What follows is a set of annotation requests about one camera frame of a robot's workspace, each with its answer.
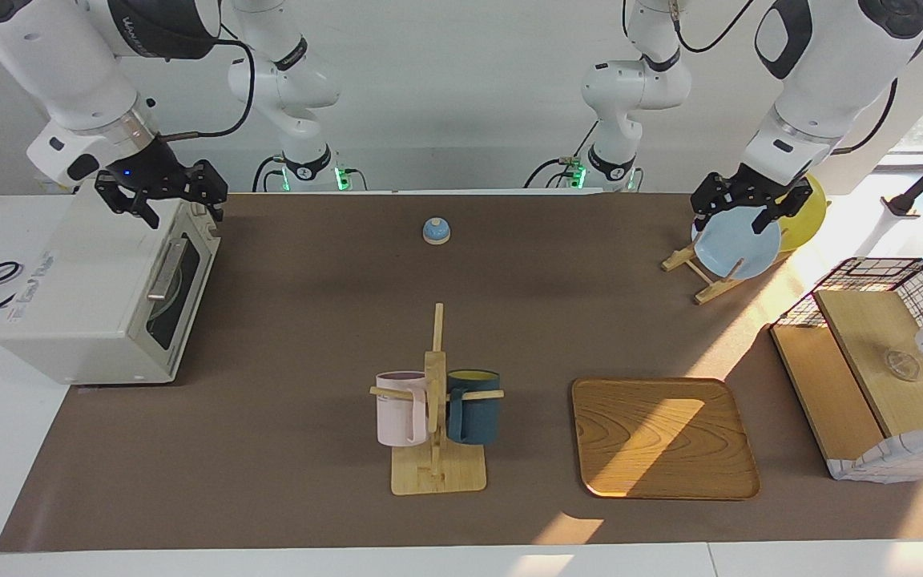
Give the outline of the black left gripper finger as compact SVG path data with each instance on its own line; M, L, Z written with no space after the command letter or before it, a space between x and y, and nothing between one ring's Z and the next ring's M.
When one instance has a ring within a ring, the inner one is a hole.
M773 220L792 218L797 215L813 193L811 186L795 186L788 190L780 200L767 197L764 208L754 219L754 234L761 234Z
M721 175L707 175L690 195L690 205L695 212L693 230L702 232L712 216L728 211L730 196L728 180Z

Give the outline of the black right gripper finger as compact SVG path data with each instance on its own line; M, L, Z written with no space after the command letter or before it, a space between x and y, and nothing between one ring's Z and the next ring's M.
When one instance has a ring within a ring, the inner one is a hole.
M117 183L96 183L95 190L113 213L129 213L140 218L151 229L158 229L158 213L150 207L142 191L128 197L120 191Z
M223 204L228 199L228 184L207 160L189 167L189 200L203 205L213 220L224 219Z

